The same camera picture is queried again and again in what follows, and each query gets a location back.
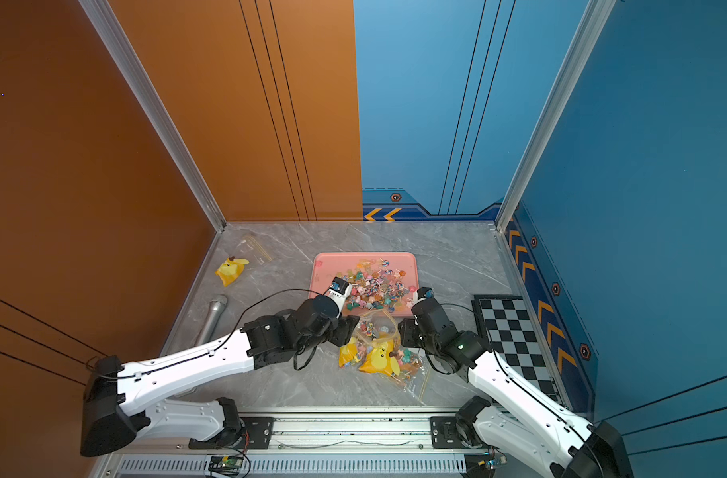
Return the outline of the clear ziploc bag with candies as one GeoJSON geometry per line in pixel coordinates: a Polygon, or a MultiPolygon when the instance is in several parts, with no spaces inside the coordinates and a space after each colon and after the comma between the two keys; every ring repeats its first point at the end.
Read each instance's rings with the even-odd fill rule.
{"type": "Polygon", "coordinates": [[[247,273],[253,273],[274,259],[255,234],[245,234],[215,270],[223,287],[229,287],[247,273]]]}

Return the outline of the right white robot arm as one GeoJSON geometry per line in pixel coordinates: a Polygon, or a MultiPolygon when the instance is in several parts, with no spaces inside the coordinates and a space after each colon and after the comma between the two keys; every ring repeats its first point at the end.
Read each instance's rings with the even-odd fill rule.
{"type": "Polygon", "coordinates": [[[407,346],[462,374],[479,390],[456,414],[462,441],[498,448],[542,477],[630,477],[621,434],[551,400],[508,365],[477,333],[461,331],[427,287],[413,294],[411,318],[399,326],[407,346]]]}

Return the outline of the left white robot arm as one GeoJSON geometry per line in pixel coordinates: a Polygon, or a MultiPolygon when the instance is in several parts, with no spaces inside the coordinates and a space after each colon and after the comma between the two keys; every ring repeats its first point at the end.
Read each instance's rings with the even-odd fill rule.
{"type": "Polygon", "coordinates": [[[226,336],[165,357],[95,362],[83,396],[80,454],[98,457],[146,437],[184,437],[202,444],[234,444],[241,422],[231,398],[193,404],[178,394],[214,380],[296,362],[321,344],[345,346],[359,317],[343,313],[332,292],[296,310],[262,316],[226,336]]]}

